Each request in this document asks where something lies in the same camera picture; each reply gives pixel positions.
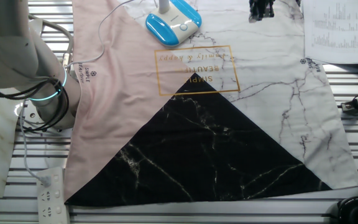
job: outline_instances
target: garment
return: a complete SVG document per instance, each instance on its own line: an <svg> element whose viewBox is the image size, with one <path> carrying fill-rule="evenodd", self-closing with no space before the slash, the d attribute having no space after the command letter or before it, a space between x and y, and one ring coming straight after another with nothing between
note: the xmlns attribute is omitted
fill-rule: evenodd
<svg viewBox="0 0 358 224"><path fill-rule="evenodd" d="M73 2L74 60L119 3ZM358 174L324 70L303 58L295 1L248 23L240 0L190 2L203 25L166 49L152 2L102 26L76 67L82 96L65 172L71 205L231 201L340 189Z"/></svg>

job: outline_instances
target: table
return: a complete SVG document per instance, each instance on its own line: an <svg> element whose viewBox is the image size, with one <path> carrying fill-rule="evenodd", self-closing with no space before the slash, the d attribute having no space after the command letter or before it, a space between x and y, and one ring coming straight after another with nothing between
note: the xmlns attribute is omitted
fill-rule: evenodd
<svg viewBox="0 0 358 224"><path fill-rule="evenodd" d="M73 32L71 1L30 0L30 13ZM68 46L63 34L46 27L42 38L61 58ZM358 95L358 66L324 65L358 169L358 117L343 114L340 104ZM32 170L65 167L70 130L60 137L29 139ZM0 223L38 223L35 179L24 169L23 140L17 132ZM248 202L148 205L124 208L70 208L71 223L329 223L329 210L344 198L358 196L358 188L266 198Z"/></svg>

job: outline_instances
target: black triangle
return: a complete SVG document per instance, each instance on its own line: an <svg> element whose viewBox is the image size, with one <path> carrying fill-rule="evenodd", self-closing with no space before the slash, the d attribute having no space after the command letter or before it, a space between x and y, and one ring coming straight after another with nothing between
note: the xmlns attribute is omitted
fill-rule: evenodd
<svg viewBox="0 0 358 224"><path fill-rule="evenodd" d="M215 91L188 80L177 93L199 90ZM210 93L173 96L67 204L233 201L329 189L221 94Z"/></svg>

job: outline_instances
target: power strip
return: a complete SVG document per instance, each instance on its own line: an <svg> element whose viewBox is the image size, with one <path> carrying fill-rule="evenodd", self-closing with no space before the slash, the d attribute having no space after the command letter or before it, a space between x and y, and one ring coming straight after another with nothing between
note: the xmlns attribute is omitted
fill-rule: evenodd
<svg viewBox="0 0 358 224"><path fill-rule="evenodd" d="M38 176L49 176L51 184L45 187L37 180L39 224L70 224L68 209L63 198L63 169L41 170Z"/></svg>

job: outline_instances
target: blue device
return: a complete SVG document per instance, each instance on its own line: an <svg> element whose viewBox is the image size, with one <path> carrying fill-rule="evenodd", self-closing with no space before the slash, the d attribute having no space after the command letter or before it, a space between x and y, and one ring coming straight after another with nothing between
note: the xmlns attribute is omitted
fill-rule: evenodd
<svg viewBox="0 0 358 224"><path fill-rule="evenodd" d="M201 16L184 0L160 0L158 9L146 18L146 27L163 44L174 47L194 34Z"/></svg>

